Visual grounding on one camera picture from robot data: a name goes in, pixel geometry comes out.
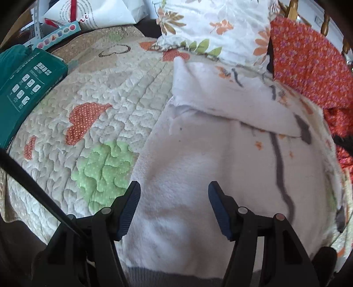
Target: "screw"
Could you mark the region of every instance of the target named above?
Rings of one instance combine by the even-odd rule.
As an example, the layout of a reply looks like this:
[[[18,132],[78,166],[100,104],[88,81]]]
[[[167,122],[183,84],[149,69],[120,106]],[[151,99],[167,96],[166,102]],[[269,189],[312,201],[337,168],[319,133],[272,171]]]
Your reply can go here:
[[[239,207],[238,212],[240,214],[247,214],[247,208],[246,207]]]
[[[276,214],[276,218],[279,220],[279,221],[283,221],[286,219],[286,217],[282,214],[282,213],[277,213]]]
[[[102,208],[102,213],[103,214],[108,214],[108,213],[110,213],[112,210],[110,209],[110,207],[104,207],[104,208]]]

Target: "quilted bedspread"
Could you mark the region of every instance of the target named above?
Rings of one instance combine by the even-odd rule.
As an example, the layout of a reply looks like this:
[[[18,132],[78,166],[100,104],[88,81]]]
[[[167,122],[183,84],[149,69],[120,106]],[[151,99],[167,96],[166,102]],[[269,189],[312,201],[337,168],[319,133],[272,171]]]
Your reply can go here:
[[[190,58],[148,51],[155,39],[134,27],[108,31],[91,45],[86,34],[54,53],[70,60],[69,75],[27,117],[10,150],[61,209],[77,217],[110,206],[125,192],[171,97],[173,59]],[[17,218],[48,242],[57,220],[10,177],[7,190]]]

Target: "white towel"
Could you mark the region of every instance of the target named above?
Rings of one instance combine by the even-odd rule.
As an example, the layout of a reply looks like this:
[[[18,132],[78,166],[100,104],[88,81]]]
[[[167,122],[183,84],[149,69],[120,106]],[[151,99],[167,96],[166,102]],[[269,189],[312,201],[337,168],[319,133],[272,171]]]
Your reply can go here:
[[[334,151],[311,126],[307,107],[277,83],[181,58],[174,60],[172,91],[133,170],[141,199],[117,244],[120,259],[129,267],[222,278],[234,243],[221,234],[209,203],[213,180],[255,214],[283,213],[314,255],[341,206],[342,187]],[[259,240],[255,271],[261,251]]]

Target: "pillowcase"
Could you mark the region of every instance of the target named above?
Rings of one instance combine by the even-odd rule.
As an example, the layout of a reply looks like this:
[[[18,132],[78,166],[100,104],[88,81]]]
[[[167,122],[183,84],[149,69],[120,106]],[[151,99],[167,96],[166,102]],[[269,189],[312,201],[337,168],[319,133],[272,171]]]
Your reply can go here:
[[[263,66],[278,0],[166,0],[153,49],[184,47],[228,64]]]

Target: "black cable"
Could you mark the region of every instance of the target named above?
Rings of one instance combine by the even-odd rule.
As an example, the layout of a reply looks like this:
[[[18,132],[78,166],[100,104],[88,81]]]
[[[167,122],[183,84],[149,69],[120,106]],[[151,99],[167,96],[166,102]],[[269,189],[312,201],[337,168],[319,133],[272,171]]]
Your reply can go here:
[[[12,159],[4,149],[0,148],[0,167],[14,180],[22,185],[36,200],[39,201],[57,220],[66,225],[84,242],[88,242],[88,236],[74,224],[59,206],[41,189],[41,187],[26,173],[26,171]]]

